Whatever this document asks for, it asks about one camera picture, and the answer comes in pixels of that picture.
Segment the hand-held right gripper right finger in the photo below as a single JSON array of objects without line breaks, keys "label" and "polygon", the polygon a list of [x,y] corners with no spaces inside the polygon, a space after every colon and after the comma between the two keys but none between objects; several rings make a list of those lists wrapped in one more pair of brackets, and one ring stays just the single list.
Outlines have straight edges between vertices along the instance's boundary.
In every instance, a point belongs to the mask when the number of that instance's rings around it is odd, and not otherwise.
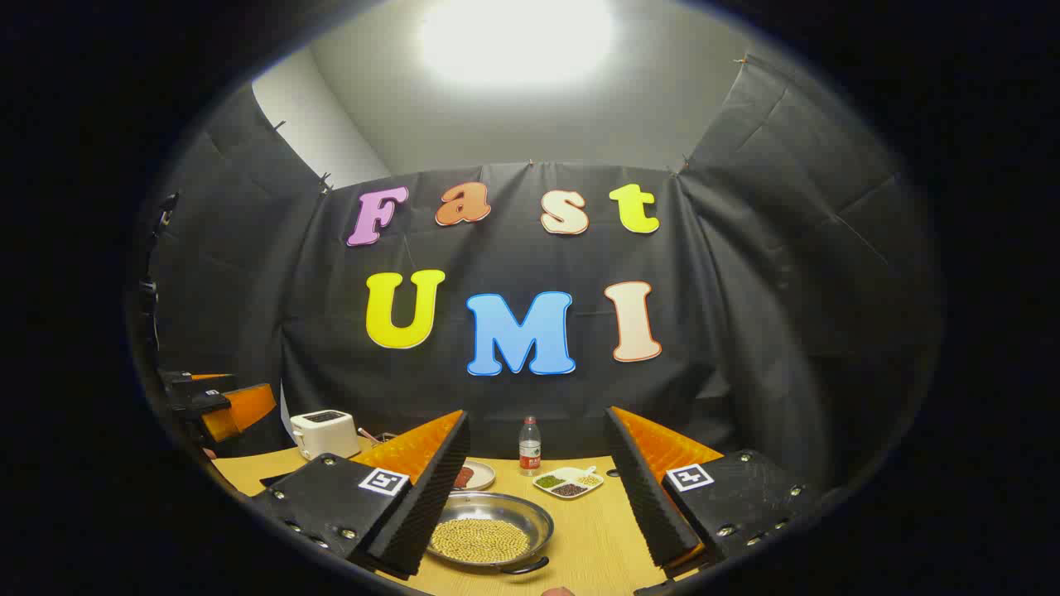
[{"label": "hand-held right gripper right finger", "polygon": [[605,436],[652,562],[670,577],[758,550],[824,498],[758,450],[724,455],[617,406]]}]

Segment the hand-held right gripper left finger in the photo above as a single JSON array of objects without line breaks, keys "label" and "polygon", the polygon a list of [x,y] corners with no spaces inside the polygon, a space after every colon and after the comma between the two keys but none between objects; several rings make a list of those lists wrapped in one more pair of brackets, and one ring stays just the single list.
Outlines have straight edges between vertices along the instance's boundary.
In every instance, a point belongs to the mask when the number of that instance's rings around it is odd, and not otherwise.
[{"label": "hand-held right gripper left finger", "polygon": [[407,579],[470,452],[466,411],[450,411],[356,458],[323,453],[253,495],[314,550]]}]

